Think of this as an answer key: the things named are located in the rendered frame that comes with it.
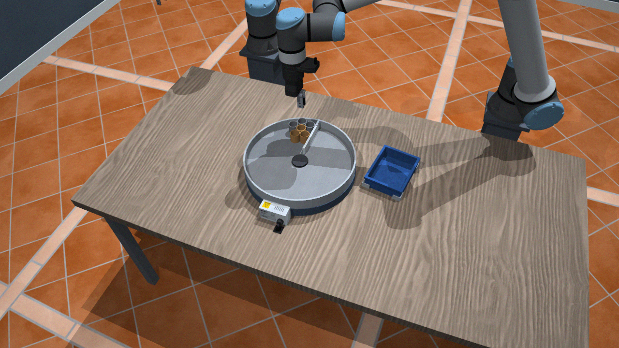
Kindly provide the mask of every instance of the blue bin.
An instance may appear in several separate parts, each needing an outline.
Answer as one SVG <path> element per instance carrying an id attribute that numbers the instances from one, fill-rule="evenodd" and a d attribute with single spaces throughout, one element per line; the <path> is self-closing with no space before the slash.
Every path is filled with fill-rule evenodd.
<path id="1" fill-rule="evenodd" d="M 399 201 L 419 165 L 419 160 L 417 156 L 385 145 L 365 174 L 364 186 Z"/>

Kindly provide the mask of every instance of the wood grain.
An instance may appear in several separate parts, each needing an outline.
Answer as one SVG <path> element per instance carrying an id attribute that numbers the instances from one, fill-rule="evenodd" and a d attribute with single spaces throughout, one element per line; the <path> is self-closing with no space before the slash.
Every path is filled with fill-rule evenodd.
<path id="1" fill-rule="evenodd" d="M 357 179 L 280 235 L 241 158 L 260 129 L 294 117 L 346 132 Z M 401 202 L 360 187 L 385 144 L 421 158 Z M 311 92 L 299 109 L 282 86 L 192 67 L 72 200 L 469 347 L 589 346 L 585 164 L 570 155 Z"/>

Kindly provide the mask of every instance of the round metal tray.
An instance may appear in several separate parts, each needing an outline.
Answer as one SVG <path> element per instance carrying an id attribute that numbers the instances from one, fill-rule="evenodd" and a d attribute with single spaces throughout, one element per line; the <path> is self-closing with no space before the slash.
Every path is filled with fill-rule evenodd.
<path id="1" fill-rule="evenodd" d="M 288 122 L 272 123 L 260 130 L 243 154 L 245 180 L 251 194 L 283 204 L 292 215 L 311 215 L 341 202 L 355 180 L 357 154 L 352 141 L 341 129 L 320 120 L 320 129 L 310 137 L 302 168 L 292 165 L 303 144 L 293 143 Z"/>

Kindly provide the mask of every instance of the white control box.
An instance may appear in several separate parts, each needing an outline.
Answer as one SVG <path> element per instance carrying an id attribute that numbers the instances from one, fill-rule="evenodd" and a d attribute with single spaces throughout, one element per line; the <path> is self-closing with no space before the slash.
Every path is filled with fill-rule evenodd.
<path id="1" fill-rule="evenodd" d="M 277 219 L 284 221 L 284 226 L 290 221 L 290 207 L 281 204 L 262 200 L 260 203 L 260 217 L 269 221 L 277 222 Z"/>

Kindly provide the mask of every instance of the blue joint cap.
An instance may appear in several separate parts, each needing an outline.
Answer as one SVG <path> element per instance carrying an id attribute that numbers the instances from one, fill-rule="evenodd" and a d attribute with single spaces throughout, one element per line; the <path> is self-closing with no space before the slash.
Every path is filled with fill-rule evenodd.
<path id="1" fill-rule="evenodd" d="M 298 7 L 288 7 L 279 11 L 275 18 L 275 28 L 277 30 L 286 30 L 301 23 L 305 18 L 305 11 Z"/>
<path id="2" fill-rule="evenodd" d="M 245 0 L 245 11 L 253 17 L 264 17 L 275 9 L 275 0 Z"/>
<path id="3" fill-rule="evenodd" d="M 524 117 L 524 124 L 536 131 L 547 129 L 559 122 L 563 114 L 565 114 L 565 109 L 560 102 L 546 103 L 531 110 Z"/>
<path id="4" fill-rule="evenodd" d="M 333 22 L 333 41 L 342 41 L 344 39 L 344 31 L 346 30 L 346 14 L 344 12 L 338 12 L 335 15 L 335 21 Z"/>

